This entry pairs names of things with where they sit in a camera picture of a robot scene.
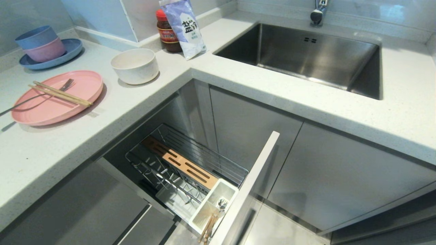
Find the sink basin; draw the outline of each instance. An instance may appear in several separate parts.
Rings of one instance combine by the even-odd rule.
[[[382,98],[380,47],[375,44],[258,24],[215,55]]]

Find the salt bag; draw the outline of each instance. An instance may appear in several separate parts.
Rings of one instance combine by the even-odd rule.
[[[160,0],[160,8],[180,41],[186,60],[207,51],[189,0]]]

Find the kitchen counter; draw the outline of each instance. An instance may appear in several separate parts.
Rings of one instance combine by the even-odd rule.
[[[375,100],[229,60],[212,53],[257,21],[381,44],[383,100]],[[58,181],[192,78],[351,133],[436,165],[436,67],[425,45],[343,27],[311,28],[309,21],[235,12],[202,29],[206,54],[185,61],[159,51],[160,75],[131,86],[110,66],[119,51],[83,41],[85,52],[66,65],[0,73],[0,111],[33,80],[73,70],[93,70],[105,83],[91,108],[53,126],[12,124],[0,118],[0,231]]]

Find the chrome faucet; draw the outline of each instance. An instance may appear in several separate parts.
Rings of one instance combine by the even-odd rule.
[[[315,0],[316,9],[310,14],[310,23],[313,27],[323,26],[323,21],[327,12],[327,5],[329,0]]]

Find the sauce jar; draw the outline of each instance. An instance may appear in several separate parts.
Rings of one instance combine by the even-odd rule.
[[[160,35],[160,41],[163,43],[163,46],[167,49],[168,52],[171,53],[179,53],[182,52],[182,47],[180,46],[179,40],[176,37],[173,29],[168,22],[167,16],[159,9],[156,11],[157,18],[157,29]]]

